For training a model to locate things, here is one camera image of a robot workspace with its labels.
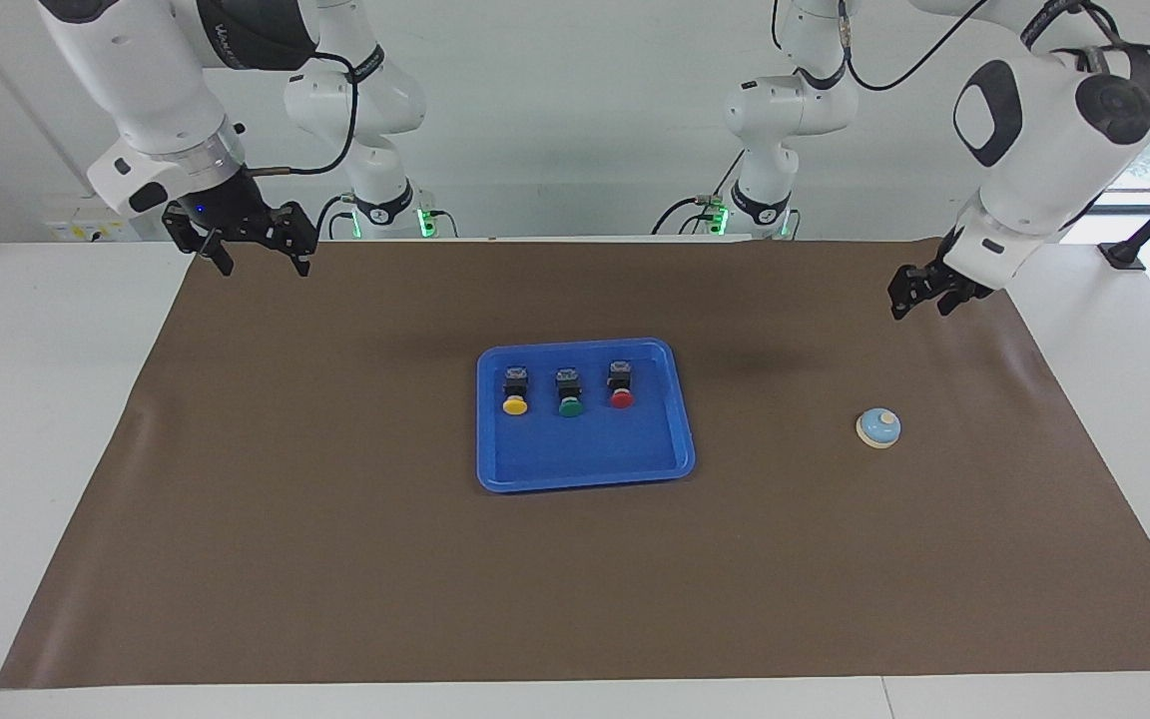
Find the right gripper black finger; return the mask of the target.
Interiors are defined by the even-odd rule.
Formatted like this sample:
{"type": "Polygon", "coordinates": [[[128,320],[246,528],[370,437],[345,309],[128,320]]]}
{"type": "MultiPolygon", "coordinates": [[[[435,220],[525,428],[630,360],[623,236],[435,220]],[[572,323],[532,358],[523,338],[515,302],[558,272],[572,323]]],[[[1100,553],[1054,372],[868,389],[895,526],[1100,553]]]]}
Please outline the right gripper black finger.
{"type": "Polygon", "coordinates": [[[271,211],[271,248],[291,260],[297,274],[306,278],[310,258],[319,246],[319,228],[298,202],[286,202],[271,211]]]}
{"type": "Polygon", "coordinates": [[[227,251],[223,234],[220,231],[206,232],[198,248],[198,255],[209,260],[224,277],[229,277],[233,271],[233,259],[227,251]]]}

